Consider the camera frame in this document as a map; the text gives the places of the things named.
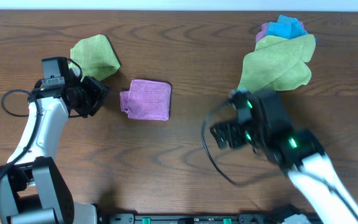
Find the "purple microfiber cloth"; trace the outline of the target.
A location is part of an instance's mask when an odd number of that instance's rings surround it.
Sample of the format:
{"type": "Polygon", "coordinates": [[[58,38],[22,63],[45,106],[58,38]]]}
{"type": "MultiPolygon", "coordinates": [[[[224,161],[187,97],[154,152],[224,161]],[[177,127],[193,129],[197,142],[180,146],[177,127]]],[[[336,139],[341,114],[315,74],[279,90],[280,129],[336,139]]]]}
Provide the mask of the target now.
{"type": "Polygon", "coordinates": [[[171,93],[169,83],[133,80],[129,90],[119,94],[121,111],[129,119],[168,121],[171,93]]]}

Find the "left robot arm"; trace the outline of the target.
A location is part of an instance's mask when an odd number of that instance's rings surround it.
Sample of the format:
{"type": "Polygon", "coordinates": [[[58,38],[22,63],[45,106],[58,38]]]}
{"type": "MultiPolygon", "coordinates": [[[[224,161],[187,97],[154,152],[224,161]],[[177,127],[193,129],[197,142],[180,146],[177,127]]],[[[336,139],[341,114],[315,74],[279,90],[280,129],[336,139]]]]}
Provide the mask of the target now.
{"type": "Polygon", "coordinates": [[[16,150],[0,166],[2,223],[98,222],[95,205],[73,200],[55,158],[71,112],[77,118],[94,116],[109,88],[70,65],[79,66],[66,57],[43,59],[43,78],[32,91],[22,91],[27,95],[27,123],[16,150]]]}

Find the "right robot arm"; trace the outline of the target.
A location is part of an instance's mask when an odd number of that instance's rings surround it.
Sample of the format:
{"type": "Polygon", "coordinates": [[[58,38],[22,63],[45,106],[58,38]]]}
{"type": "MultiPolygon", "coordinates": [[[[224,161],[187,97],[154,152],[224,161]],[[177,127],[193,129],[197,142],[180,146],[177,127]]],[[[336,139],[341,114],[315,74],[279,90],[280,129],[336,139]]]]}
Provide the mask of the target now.
{"type": "Polygon", "coordinates": [[[322,223],[358,223],[358,204],[337,175],[324,147],[309,129],[300,129],[285,111],[280,95],[271,89],[251,93],[234,90],[205,117],[231,106],[236,117],[210,127],[218,148],[251,145],[304,195],[322,223]]]}

